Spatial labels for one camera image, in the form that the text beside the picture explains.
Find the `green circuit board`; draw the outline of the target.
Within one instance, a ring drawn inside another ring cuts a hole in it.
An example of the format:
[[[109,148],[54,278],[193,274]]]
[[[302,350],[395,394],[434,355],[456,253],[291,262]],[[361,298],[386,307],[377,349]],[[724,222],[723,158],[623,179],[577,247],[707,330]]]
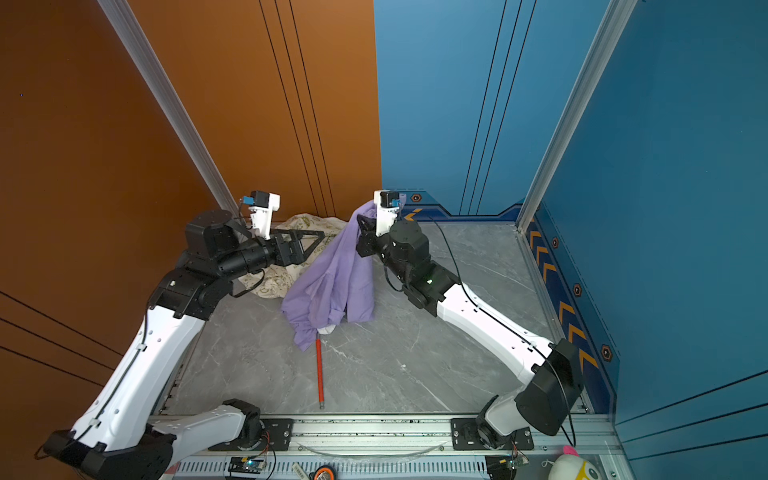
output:
[[[255,456],[231,457],[227,466],[227,475],[236,478],[264,478],[269,471],[269,462]]]

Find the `purple cloth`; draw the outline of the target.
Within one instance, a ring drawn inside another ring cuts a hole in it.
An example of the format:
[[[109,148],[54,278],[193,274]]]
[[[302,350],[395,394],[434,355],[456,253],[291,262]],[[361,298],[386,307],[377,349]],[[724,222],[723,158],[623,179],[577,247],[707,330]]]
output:
[[[376,219],[373,199],[358,207],[341,232],[289,288],[281,311],[302,351],[327,325],[367,322],[374,318],[373,259],[356,251],[359,214]]]

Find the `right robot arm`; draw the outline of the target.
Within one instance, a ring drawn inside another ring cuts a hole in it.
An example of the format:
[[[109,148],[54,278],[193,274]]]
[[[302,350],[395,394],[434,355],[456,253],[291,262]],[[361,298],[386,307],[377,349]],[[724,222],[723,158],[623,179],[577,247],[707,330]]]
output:
[[[585,386],[576,346],[539,336],[484,302],[457,268],[433,260],[429,239],[417,222],[397,219],[381,230],[375,219],[360,215],[357,225],[360,256],[378,258],[415,307],[463,331],[519,381],[517,389],[494,396],[478,414],[476,428],[485,447],[499,449],[525,428],[548,436],[564,432],[575,441],[572,408]]]

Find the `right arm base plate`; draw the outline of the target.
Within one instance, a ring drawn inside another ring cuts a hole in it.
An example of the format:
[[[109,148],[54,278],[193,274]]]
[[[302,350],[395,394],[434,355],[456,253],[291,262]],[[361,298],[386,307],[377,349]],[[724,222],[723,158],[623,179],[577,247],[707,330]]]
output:
[[[456,451],[534,449],[533,434],[529,428],[516,430],[507,436],[498,436],[490,429],[480,431],[475,418],[452,418],[450,427],[452,445]]]

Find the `small circuit board right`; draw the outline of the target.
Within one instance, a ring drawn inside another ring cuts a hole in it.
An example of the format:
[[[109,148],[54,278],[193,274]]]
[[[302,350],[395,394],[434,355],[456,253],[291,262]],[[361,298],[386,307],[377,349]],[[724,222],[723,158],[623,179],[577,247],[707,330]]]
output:
[[[529,463],[529,458],[521,451],[513,451],[511,455],[503,457],[499,461],[499,464],[507,470],[517,470]]]

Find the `red handled hex key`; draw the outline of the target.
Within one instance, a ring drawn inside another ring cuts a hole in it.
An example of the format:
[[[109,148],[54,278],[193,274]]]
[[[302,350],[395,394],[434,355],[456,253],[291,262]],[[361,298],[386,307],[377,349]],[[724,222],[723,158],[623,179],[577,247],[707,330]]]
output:
[[[316,334],[315,353],[316,353],[316,370],[317,370],[317,387],[318,387],[318,405],[320,410],[325,410],[322,340],[321,340],[320,333]]]

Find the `white plush toy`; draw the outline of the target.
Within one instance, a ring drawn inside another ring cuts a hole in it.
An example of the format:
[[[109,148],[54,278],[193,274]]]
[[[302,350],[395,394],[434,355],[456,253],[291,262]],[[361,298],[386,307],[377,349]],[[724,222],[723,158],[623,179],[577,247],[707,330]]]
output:
[[[565,446],[563,454],[550,463],[548,480],[603,480],[597,466],[581,457],[572,446]]]

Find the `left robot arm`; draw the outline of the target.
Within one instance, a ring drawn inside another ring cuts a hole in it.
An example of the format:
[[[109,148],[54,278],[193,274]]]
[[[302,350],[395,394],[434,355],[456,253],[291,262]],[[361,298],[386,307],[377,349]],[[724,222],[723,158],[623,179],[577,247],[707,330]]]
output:
[[[235,281],[272,265],[299,265],[324,237],[295,229],[254,234],[227,210],[198,215],[116,370],[86,412],[70,429],[51,433],[36,458],[54,458],[93,479],[158,479],[211,446],[247,450],[265,442],[260,409],[242,400],[179,421],[150,417],[219,302],[235,294]]]

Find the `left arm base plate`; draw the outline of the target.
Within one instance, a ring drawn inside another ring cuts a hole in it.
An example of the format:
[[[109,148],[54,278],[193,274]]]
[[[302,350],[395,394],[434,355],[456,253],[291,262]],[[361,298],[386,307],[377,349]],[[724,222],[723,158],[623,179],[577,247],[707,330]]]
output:
[[[267,418],[261,420],[261,434],[257,440],[235,439],[209,447],[209,451],[288,451],[294,420],[291,418]]]

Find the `orange black tape measure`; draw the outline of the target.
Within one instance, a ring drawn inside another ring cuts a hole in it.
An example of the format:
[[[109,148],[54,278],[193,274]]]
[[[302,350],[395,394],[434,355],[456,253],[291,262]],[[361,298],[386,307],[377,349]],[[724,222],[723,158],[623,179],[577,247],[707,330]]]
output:
[[[320,466],[311,477],[312,480],[335,480],[336,472],[330,465]]]

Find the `white cloth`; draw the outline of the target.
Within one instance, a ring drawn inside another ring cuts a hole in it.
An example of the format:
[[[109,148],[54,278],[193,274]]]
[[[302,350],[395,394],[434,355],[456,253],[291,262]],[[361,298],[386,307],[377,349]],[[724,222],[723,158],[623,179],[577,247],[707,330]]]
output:
[[[322,328],[318,328],[317,331],[320,335],[329,335],[336,329],[336,325],[327,325]]]

